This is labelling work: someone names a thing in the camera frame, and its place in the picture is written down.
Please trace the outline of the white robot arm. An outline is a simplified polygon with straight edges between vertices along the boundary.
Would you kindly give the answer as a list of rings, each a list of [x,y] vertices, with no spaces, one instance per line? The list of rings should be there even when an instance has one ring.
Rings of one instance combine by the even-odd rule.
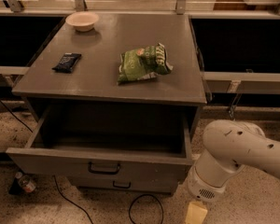
[[[280,122],[216,120],[188,188],[187,224],[280,224]]]

